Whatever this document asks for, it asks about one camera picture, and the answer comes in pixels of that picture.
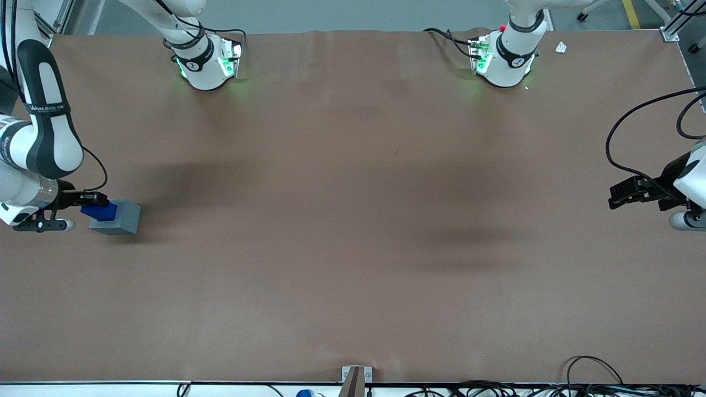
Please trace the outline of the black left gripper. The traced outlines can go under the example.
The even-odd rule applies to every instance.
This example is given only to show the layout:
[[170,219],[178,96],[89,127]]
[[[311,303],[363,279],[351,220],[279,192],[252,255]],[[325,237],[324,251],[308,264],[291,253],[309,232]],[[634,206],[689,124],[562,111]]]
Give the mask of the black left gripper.
[[688,206],[688,199],[675,188],[674,183],[686,168],[689,153],[668,163],[660,176],[651,183],[643,176],[631,176],[609,188],[608,208],[616,210],[629,203],[646,203],[660,200],[660,211]]

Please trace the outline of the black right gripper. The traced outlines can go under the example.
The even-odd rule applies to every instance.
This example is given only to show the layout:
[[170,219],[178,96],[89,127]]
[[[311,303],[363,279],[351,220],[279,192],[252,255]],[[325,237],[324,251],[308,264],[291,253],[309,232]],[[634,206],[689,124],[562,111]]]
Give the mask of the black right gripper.
[[109,199],[99,191],[59,191],[55,198],[55,212],[71,206],[106,208],[109,207]]

